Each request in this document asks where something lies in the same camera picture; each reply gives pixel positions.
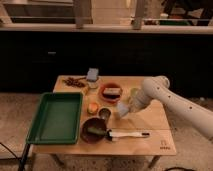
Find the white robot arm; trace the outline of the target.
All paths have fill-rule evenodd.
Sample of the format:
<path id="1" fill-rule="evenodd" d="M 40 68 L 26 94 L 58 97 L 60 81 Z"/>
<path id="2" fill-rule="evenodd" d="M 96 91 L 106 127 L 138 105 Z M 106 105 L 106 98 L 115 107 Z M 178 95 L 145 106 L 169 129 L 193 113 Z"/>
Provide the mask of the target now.
<path id="1" fill-rule="evenodd" d="M 169 90 L 165 76 L 147 77 L 130 102 L 133 112 L 147 108 L 156 99 L 178 116 L 189 121 L 209 141 L 213 141 L 213 112 Z"/>

